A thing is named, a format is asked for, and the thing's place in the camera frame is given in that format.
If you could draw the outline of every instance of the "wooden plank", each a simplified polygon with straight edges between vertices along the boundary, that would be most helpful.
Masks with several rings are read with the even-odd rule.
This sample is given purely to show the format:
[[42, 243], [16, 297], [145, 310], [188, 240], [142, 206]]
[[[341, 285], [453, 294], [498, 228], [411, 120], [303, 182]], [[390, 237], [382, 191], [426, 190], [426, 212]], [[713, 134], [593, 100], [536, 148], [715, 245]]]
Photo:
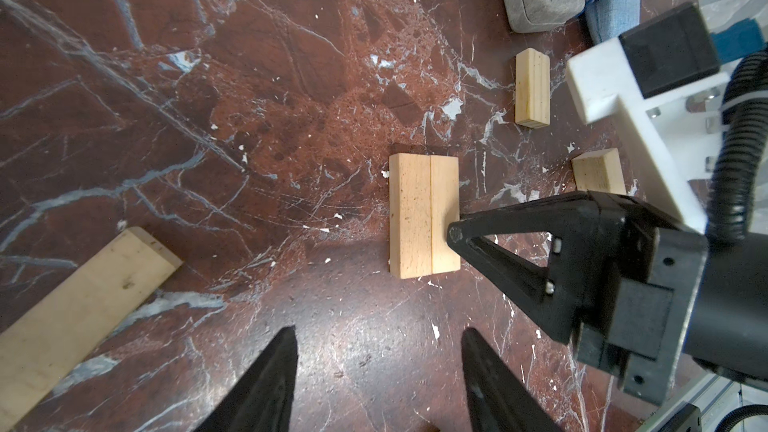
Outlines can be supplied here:
[[432, 272], [429, 156], [389, 157], [389, 271], [398, 278]]
[[432, 183], [432, 273], [462, 267], [462, 258], [446, 241], [448, 225], [458, 220], [458, 158], [430, 156]]
[[532, 129], [549, 125], [549, 56], [534, 49], [514, 62], [514, 121]]
[[576, 189], [627, 195], [618, 149], [586, 152], [571, 160]]
[[0, 430], [11, 429], [179, 266], [124, 230], [0, 335]]

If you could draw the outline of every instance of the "wood grain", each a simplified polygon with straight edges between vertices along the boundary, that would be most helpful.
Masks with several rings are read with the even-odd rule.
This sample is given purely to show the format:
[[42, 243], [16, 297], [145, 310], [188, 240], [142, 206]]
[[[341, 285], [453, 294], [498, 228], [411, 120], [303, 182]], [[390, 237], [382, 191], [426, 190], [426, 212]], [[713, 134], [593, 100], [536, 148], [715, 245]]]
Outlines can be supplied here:
[[534, 49], [514, 62], [514, 121], [538, 129], [549, 125], [549, 56]]
[[432, 272], [429, 156], [389, 157], [389, 271], [398, 278]]
[[0, 335], [0, 430], [10, 430], [179, 266], [131, 227]]
[[576, 189], [627, 195], [618, 149], [586, 152], [571, 160]]
[[452, 272], [462, 258], [446, 241], [448, 225], [458, 220], [458, 158], [430, 156], [432, 183], [432, 273]]

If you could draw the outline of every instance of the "red marble floor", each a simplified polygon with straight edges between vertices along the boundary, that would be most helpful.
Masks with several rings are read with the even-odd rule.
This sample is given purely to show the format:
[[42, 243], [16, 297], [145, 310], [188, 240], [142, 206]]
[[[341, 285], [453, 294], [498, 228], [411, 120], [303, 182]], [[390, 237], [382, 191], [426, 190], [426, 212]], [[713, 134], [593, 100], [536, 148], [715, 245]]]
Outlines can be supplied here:
[[[185, 260], [16, 430], [188, 430], [290, 324], [294, 431], [468, 430], [467, 325], [564, 430], [651, 410], [466, 264], [387, 271], [389, 154], [458, 156], [471, 212], [570, 191], [569, 158], [620, 146], [564, 84], [577, 20], [511, 34], [502, 0], [0, 0], [0, 43], [0, 330], [126, 225]], [[541, 130], [509, 113], [529, 46], [552, 61]]]

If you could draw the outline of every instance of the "dark block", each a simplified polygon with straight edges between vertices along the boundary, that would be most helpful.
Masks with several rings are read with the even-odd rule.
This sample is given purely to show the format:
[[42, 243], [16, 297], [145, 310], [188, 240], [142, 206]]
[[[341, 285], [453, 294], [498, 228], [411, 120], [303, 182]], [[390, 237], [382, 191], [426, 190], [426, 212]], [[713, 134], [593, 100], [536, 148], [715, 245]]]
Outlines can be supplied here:
[[671, 290], [622, 278], [608, 342], [656, 358], [671, 303]]
[[690, 2], [619, 35], [619, 40], [646, 99], [720, 70], [704, 18]]

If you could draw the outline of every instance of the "blue fabric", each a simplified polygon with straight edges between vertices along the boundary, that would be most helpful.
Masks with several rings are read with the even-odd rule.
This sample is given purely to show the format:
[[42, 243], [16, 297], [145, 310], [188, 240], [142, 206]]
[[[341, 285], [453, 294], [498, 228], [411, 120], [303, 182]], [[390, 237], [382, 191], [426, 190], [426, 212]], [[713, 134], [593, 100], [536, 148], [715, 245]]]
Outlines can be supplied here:
[[640, 0], [599, 0], [584, 9], [595, 45], [618, 37], [640, 23]]
[[712, 34], [712, 42], [722, 63], [762, 50], [766, 44], [763, 31], [754, 19], [740, 20], [723, 32]]

